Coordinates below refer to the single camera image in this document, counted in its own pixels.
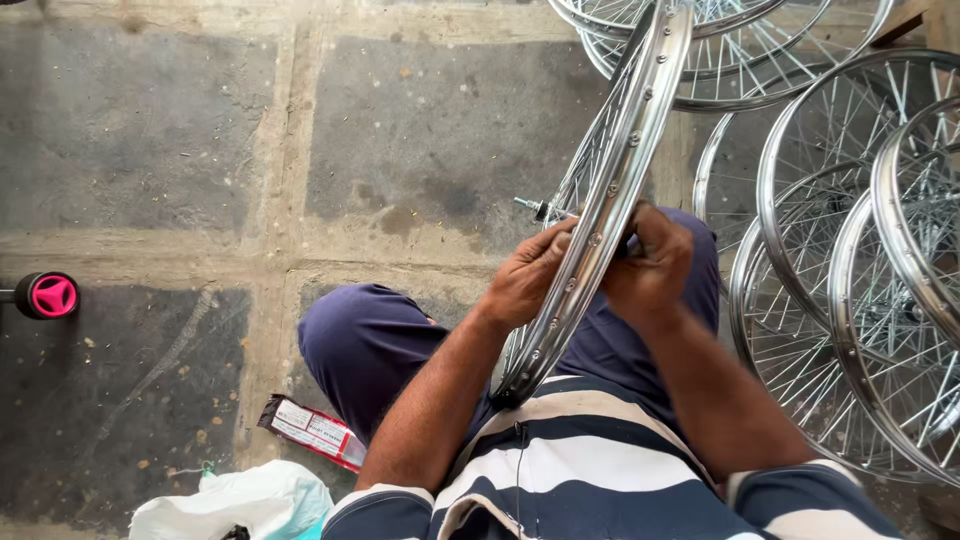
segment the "navy blue shorts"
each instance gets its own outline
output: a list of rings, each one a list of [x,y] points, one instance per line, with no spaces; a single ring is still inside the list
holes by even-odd
[[[693,263],[683,299],[716,335],[720,273],[715,236],[688,213],[660,209],[693,232]],[[343,286],[324,295],[297,326],[300,353],[310,373],[367,446],[390,405],[448,333],[430,324],[413,300],[374,283]],[[611,311],[603,293],[593,297],[556,373],[595,376],[635,391],[648,413],[683,437],[649,350]],[[495,413],[486,392],[476,400],[468,439]]]

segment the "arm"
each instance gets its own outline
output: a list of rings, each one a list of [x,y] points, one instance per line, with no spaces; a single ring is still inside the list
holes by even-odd
[[[575,224],[568,219],[524,241],[500,266],[480,302],[390,408],[354,489],[440,486],[507,335],[540,310]]]
[[[633,226],[646,257],[612,263],[604,287],[613,310],[650,349],[697,455],[718,479],[813,459],[759,381],[681,302],[690,232],[646,202],[637,206]]]

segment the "plastic bag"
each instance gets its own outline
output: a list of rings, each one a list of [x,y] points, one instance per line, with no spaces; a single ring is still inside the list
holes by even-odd
[[[219,540],[238,525],[251,540],[290,540],[321,524],[332,508],[320,479],[275,459],[242,473],[205,473],[200,493],[143,504],[133,513],[130,540]]]

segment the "concrete floor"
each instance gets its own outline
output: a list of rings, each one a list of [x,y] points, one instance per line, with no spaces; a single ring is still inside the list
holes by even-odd
[[[0,8],[0,280],[67,271],[84,307],[0,308],[0,540],[123,537],[207,459],[296,460],[339,499],[352,473],[255,425],[274,392],[329,410],[300,314],[381,282],[455,325],[607,82],[543,0],[42,5]],[[690,208],[715,121],[671,114],[658,203]],[[934,537],[911,486],[870,486]]]

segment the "striped shirt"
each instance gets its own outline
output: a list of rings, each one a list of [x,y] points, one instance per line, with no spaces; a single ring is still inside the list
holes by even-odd
[[[498,412],[434,498],[377,484],[344,497],[324,540],[901,538],[841,465],[732,475],[723,501],[642,399],[594,377],[548,379]]]

